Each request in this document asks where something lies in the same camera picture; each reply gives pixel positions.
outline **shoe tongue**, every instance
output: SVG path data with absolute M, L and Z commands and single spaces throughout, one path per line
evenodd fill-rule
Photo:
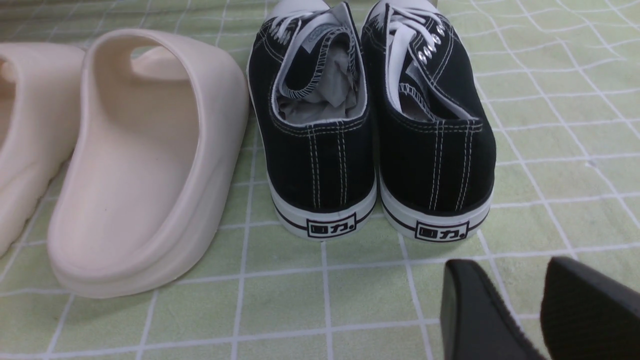
M 291 44 L 295 55 L 280 93 L 290 99 L 302 99 L 313 92 L 325 70 L 329 48 L 336 42 L 344 42 L 349 51 L 354 41 L 331 13 L 322 14 L 303 27 Z
M 410 115 L 415 118 L 430 117 L 429 108 L 429 84 L 422 75 L 418 65 L 413 58 L 407 53 L 404 59 L 403 69 L 400 73 L 400 82 L 398 84 L 398 92 L 401 96 L 401 102 L 410 102 L 403 106 L 407 109 L 413 109 Z

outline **heel logo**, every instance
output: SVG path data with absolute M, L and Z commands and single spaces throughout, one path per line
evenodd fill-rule
M 307 236 L 328 239 L 351 233 L 356 230 L 356 214 L 336 221 L 313 221 L 307 219 Z
M 467 238 L 469 222 L 458 225 L 438 226 L 417 222 L 415 238 L 424 241 L 449 242 Z

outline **white rubber sole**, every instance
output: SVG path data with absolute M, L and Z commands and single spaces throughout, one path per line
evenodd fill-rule
M 292 234 L 312 241 L 343 238 L 360 230 L 371 217 L 378 195 L 377 181 L 359 203 L 335 213 L 313 213 L 298 209 L 284 201 L 271 185 L 271 197 L 280 223 Z
M 402 205 L 387 189 L 380 176 L 380 195 L 385 217 L 407 238 L 448 243 L 470 238 L 489 215 L 493 192 L 480 207 L 454 217 L 435 217 Z

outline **slide sandal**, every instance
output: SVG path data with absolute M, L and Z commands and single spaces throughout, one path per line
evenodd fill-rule
M 445 264 L 440 326 L 446 360 L 543 360 L 472 260 Z
M 70 45 L 0 44 L 0 256 L 74 149 L 83 58 Z
M 549 262 L 540 323 L 554 359 L 640 359 L 640 293 L 576 260 Z
M 154 47 L 137 58 L 141 47 Z M 81 125 L 47 242 L 74 293 L 109 298 L 187 272 L 218 228 L 249 114 L 225 51 L 144 29 L 98 38 L 83 64 Z

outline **beige slide sandal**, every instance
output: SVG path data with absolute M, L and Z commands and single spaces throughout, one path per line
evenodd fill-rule
M 69 45 L 0 44 L 0 256 L 74 149 L 83 58 Z
M 134 50 L 153 47 L 132 59 Z M 87 51 L 81 125 L 49 226 L 61 285 L 130 295 L 187 272 L 218 228 L 249 114 L 242 70 L 179 35 L 122 29 Z

